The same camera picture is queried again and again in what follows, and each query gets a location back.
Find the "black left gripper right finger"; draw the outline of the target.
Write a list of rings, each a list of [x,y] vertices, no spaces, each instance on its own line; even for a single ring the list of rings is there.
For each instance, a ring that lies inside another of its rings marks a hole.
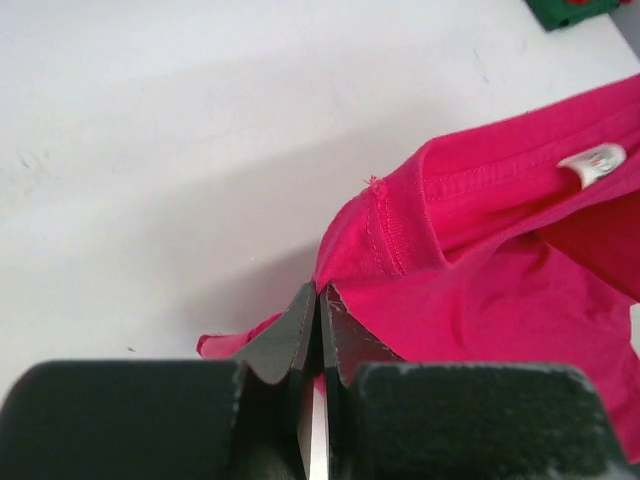
[[[594,386],[554,363],[409,363],[319,297],[332,479],[635,479]]]

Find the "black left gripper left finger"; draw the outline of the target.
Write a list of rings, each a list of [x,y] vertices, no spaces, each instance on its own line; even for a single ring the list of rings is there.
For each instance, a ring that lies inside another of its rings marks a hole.
[[[1,409],[5,479],[305,479],[316,291],[223,360],[49,361]]]

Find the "pink t shirt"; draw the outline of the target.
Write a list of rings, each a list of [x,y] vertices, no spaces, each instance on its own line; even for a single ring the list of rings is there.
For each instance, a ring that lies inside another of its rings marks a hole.
[[[326,231],[312,275],[410,362],[555,362],[639,459],[639,80],[428,141]]]

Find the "folded green t shirt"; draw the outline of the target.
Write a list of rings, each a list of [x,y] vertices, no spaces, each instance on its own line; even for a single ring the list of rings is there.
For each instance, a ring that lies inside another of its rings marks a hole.
[[[614,0],[592,0],[585,5],[574,5],[568,3],[567,0],[525,0],[525,3],[539,25],[546,32],[552,32],[574,26],[591,18],[610,14],[622,6],[630,5],[611,1]]]

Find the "folded red t shirt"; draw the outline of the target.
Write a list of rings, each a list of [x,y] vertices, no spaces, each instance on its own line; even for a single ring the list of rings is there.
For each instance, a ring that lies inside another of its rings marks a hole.
[[[574,5],[585,5],[592,2],[592,0],[567,0],[567,2]],[[631,4],[633,1],[632,0],[614,0],[611,2],[626,5],[626,4]]]

